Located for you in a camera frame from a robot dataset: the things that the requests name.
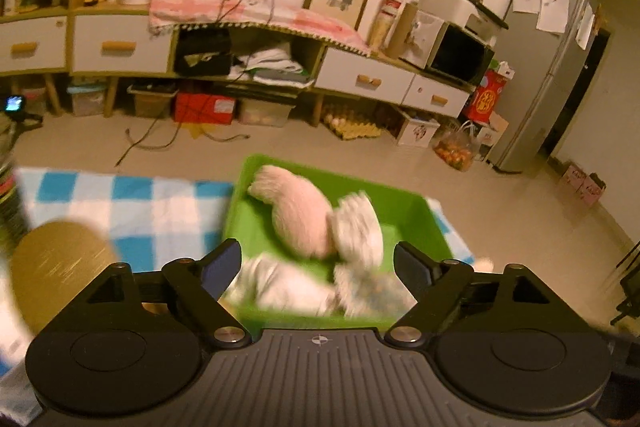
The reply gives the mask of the white soft cloth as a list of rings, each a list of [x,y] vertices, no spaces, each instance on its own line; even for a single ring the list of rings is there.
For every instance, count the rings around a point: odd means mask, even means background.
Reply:
[[[224,292],[235,306],[324,317],[342,309],[336,268],[380,269],[384,258],[378,216],[364,192],[333,208],[299,196],[262,203],[267,217],[252,221],[238,237],[239,274]]]

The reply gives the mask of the cream bunny plush doll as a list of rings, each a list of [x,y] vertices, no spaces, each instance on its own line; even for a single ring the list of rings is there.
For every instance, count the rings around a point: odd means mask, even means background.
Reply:
[[[335,302],[350,319],[399,319],[415,304],[392,272],[371,271],[339,263],[333,270]]]

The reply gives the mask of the pink fluffy plush toy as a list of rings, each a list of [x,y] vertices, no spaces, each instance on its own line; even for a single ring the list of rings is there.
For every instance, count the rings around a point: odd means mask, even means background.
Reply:
[[[308,179],[275,165],[263,165],[247,193],[271,207],[273,230],[292,255],[304,259],[334,255],[331,203]]]

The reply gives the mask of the green plastic storage bin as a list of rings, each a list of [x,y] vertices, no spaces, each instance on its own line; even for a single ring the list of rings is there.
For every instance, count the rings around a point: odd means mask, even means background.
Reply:
[[[242,267],[222,301],[252,332],[384,331],[414,303],[394,273],[395,246],[452,256],[425,197],[265,155],[244,161],[224,237],[240,243]]]

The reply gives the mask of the blue white checkered mat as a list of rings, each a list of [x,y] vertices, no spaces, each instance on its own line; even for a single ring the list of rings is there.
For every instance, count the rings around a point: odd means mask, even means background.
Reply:
[[[232,192],[229,183],[117,176],[23,167],[17,171],[27,218],[90,223],[122,259],[152,271],[179,257],[201,257],[219,241]],[[41,412],[23,359],[32,336],[14,307],[9,273],[1,273],[1,422],[26,426]]]

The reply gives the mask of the bag of oranges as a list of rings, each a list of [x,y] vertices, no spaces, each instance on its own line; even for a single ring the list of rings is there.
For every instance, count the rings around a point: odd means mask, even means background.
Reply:
[[[447,131],[434,145],[433,150],[449,167],[461,172],[468,171],[480,150],[475,124],[468,120],[458,129]]]

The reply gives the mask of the glass jar gold lid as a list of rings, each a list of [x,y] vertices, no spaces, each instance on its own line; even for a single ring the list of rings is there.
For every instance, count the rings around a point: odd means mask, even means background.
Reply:
[[[106,236],[90,225],[53,220],[28,232],[9,259],[15,306],[39,334],[106,267],[119,260]]]

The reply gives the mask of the white cardboard box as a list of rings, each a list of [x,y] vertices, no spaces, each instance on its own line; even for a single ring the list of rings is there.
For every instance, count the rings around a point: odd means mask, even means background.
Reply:
[[[403,146],[428,147],[440,124],[435,119],[424,120],[401,114],[392,135]]]

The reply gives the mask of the red box under cabinet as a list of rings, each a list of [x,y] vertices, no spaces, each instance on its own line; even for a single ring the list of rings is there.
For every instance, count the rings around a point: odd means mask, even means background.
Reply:
[[[179,92],[174,107],[178,124],[231,124],[235,98],[220,94]]]

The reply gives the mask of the red gift box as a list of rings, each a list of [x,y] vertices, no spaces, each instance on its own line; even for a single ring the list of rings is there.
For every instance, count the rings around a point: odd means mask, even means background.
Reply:
[[[507,83],[508,78],[489,69],[466,103],[462,115],[477,124],[488,124]]]

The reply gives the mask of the black microwave oven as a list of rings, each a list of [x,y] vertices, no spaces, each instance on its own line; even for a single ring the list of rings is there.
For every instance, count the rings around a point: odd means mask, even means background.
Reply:
[[[465,28],[427,12],[413,17],[399,58],[412,66],[478,86],[494,50]]]

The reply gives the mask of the pink lace cloth runner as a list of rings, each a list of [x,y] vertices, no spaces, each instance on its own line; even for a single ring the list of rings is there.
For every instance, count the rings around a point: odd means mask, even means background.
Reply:
[[[151,0],[149,26],[154,34],[210,25],[262,28],[322,41],[368,56],[358,32],[336,18],[277,0]]]

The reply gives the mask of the white printer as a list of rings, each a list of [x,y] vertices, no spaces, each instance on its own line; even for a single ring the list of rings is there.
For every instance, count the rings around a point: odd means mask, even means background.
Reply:
[[[486,42],[509,29],[502,18],[476,0],[419,0],[418,8],[465,28]]]

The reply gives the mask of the wooden tv cabinet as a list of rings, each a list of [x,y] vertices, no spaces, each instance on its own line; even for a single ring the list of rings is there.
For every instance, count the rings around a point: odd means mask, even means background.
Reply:
[[[303,8],[304,0],[277,0]],[[117,0],[1,0],[3,76],[105,79],[113,105],[126,78],[215,81],[252,95],[285,96],[300,78],[318,96],[358,96],[456,116],[467,84],[372,52],[368,56],[262,28],[210,25],[154,34],[149,7]]]

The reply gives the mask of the stack of paper cups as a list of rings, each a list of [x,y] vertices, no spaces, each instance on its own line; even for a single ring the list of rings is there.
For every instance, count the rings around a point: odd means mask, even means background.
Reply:
[[[405,0],[382,1],[369,32],[368,46],[372,52],[378,52],[382,48],[404,3]]]

